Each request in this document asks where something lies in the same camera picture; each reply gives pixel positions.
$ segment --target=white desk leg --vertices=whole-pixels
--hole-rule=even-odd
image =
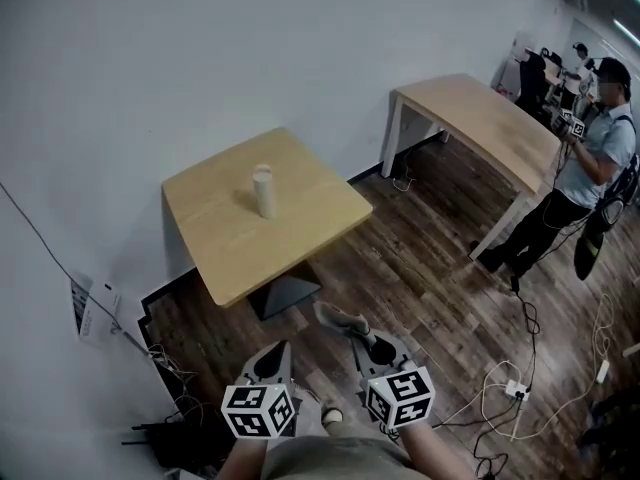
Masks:
[[[522,208],[527,199],[529,198],[525,194],[518,194],[516,200],[511,203],[511,206],[509,206],[507,211],[504,212],[504,215],[500,217],[500,220],[496,223],[496,225],[491,228],[491,231],[487,233],[487,236],[482,239],[482,242],[480,242],[478,247],[471,251],[471,254],[469,254],[469,258],[475,261],[475,259],[480,256],[480,253],[491,245],[491,242],[496,239],[496,237],[500,234],[500,231],[502,231],[504,227],[513,220],[513,218],[516,216],[516,213],[520,211],[520,208]]]
[[[391,117],[391,129],[389,130],[389,140],[387,149],[384,152],[384,163],[382,164],[382,177],[388,178],[393,167],[393,159],[398,152],[398,140],[400,139],[400,120],[402,118],[402,96],[396,96],[396,104]]]
[[[622,352],[622,357],[629,357],[631,354],[635,354],[640,351],[640,343],[636,343],[633,347],[629,347]]]

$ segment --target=shoulder strap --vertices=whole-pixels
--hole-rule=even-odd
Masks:
[[[629,123],[631,123],[631,127],[633,128],[633,132],[636,133],[636,134],[638,133],[636,131],[636,125],[633,124],[633,119],[631,119],[630,116],[625,114],[624,116],[620,116],[620,117],[616,118],[613,122],[616,123],[618,121],[628,121]]]

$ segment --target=light blue shirt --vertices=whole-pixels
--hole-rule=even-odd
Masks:
[[[629,121],[616,121],[623,115],[631,117],[631,107],[628,103],[609,109],[596,117],[582,142],[586,150],[594,157],[606,155],[618,165],[610,183],[596,185],[582,168],[573,152],[560,172],[555,187],[577,205],[584,208],[594,208],[607,188],[618,179],[622,170],[629,165],[631,157],[636,151],[636,134]]]

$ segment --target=white cylindrical cup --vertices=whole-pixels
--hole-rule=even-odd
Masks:
[[[265,219],[273,219],[276,216],[276,193],[271,167],[267,164],[259,164],[254,167],[253,192],[256,195],[260,215]]]

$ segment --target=baseball cap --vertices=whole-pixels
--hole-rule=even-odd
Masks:
[[[606,76],[625,87],[631,85],[631,75],[622,62],[613,57],[605,57],[600,63],[600,67],[594,71],[598,76]]]

